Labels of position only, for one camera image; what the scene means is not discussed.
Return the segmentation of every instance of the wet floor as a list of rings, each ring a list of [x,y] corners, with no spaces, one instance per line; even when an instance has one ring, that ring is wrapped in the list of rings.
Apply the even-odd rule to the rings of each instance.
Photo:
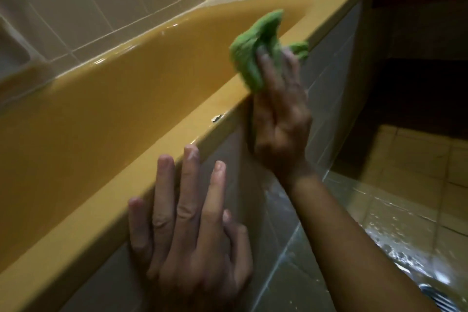
[[[403,271],[464,311],[467,95],[467,62],[390,60],[325,179]],[[299,228],[257,310],[307,311],[317,304],[319,311],[334,310]]]

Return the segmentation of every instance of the left hand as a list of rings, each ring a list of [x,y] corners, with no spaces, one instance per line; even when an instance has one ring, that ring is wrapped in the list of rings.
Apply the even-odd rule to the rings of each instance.
[[[152,224],[143,200],[129,201],[130,243],[153,283],[158,311],[224,311],[252,274],[247,228],[224,210],[226,165],[216,162],[202,205],[199,158],[195,146],[185,147],[176,204],[174,160],[160,156]],[[223,249],[225,234],[231,256]]]

